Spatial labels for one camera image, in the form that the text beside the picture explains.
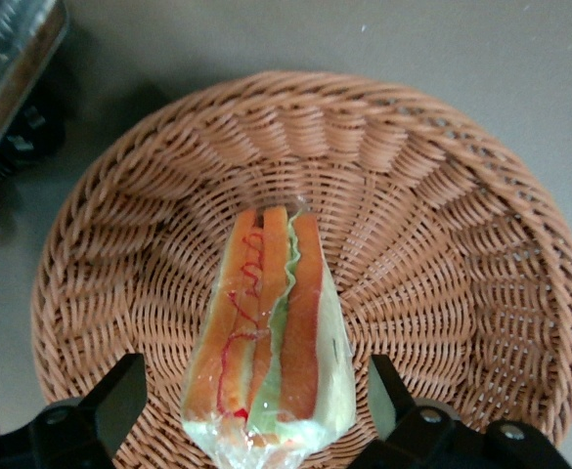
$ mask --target gray surface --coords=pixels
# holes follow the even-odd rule
[[[74,118],[59,158],[0,188],[0,424],[43,401],[29,345],[44,238],[78,176],[147,111],[269,68],[420,88],[514,150],[572,229],[572,1],[241,3],[72,0],[61,53]],[[572,463],[572,429],[562,450]]]

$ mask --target plastic wrap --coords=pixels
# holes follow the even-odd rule
[[[186,373],[184,430],[220,468],[295,468],[355,422],[352,354],[316,221],[271,210],[263,229],[254,211],[237,220]]]

